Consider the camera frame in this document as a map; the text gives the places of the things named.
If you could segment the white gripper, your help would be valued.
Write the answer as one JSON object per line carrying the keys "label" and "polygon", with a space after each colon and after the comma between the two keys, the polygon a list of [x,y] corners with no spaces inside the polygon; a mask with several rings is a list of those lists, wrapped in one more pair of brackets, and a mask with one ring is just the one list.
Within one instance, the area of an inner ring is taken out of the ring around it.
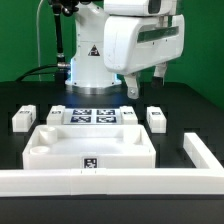
{"label": "white gripper", "polygon": [[184,17],[173,16],[170,27],[161,27],[160,20],[160,17],[110,16],[105,23],[104,64],[108,71],[126,75],[127,96],[131,99],[139,98],[140,89],[139,74],[133,72],[158,64],[152,87],[162,88],[166,61],[182,54]]}

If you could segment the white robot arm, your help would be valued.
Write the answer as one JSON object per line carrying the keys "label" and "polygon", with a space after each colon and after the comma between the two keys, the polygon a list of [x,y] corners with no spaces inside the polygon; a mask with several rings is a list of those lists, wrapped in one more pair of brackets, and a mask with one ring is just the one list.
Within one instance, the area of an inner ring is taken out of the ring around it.
{"label": "white robot arm", "polygon": [[76,13],[76,54],[66,87],[84,94],[103,94],[121,85],[139,97],[139,72],[153,67],[161,86],[167,62],[181,56],[184,16],[178,0],[103,0],[101,7],[80,2]]}

